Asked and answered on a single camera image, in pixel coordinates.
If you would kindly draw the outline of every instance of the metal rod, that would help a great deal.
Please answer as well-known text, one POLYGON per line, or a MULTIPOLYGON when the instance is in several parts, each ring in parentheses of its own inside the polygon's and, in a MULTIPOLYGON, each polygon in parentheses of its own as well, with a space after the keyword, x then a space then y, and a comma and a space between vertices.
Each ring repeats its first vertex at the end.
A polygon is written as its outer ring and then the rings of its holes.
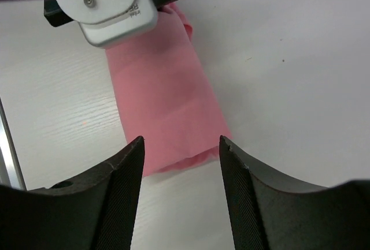
POLYGON ((26 190, 16 149, 0 99, 0 185, 26 190))

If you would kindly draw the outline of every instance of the pink fabric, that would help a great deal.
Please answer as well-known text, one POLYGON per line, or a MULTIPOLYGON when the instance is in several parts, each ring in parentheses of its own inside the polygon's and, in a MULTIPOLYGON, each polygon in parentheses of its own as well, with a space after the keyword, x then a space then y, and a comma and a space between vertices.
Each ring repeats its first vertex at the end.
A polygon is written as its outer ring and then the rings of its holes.
POLYGON ((190 42, 193 28, 171 4, 156 28, 106 50, 127 141, 145 138, 144 176, 217 157, 225 119, 190 42))

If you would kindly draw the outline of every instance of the pink cloth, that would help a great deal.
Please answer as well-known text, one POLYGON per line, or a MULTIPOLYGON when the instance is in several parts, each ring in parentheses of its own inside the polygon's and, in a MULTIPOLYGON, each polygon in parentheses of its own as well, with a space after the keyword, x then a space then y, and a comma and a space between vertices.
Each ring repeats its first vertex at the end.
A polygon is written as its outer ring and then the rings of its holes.
POLYGON ((193 28, 175 6, 156 28, 106 50, 127 141, 145 138, 144 176, 198 166, 230 137, 190 42, 193 28))

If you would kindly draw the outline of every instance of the screw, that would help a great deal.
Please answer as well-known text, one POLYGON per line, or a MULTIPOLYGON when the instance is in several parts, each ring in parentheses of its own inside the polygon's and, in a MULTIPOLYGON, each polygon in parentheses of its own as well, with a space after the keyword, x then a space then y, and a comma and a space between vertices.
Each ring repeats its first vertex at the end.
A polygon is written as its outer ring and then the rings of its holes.
POLYGON ((93 8, 96 5, 95 0, 83 0, 83 2, 88 8, 93 8))

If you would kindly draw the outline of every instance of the white wood-grain surface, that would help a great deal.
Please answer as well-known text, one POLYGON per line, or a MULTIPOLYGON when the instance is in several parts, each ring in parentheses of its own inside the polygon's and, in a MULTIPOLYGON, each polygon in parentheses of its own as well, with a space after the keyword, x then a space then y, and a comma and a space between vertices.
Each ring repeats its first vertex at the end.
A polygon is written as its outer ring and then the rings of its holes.
MULTIPOLYGON (((331 186, 370 177, 368 0, 181 0, 237 142, 331 186)), ((125 146, 102 50, 42 1, 0 4, 0 96, 29 189, 125 146)), ((133 249, 232 249, 219 164, 145 178, 133 249)))

